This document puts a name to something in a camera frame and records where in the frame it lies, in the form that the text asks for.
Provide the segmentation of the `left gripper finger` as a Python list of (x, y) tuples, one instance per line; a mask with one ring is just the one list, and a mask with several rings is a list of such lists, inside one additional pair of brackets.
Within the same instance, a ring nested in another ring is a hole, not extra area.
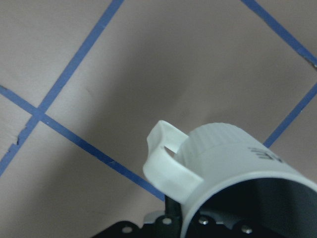
[(163, 218), (163, 228), (165, 238), (179, 238), (182, 228), (182, 210), (181, 205), (165, 196), (165, 212)]

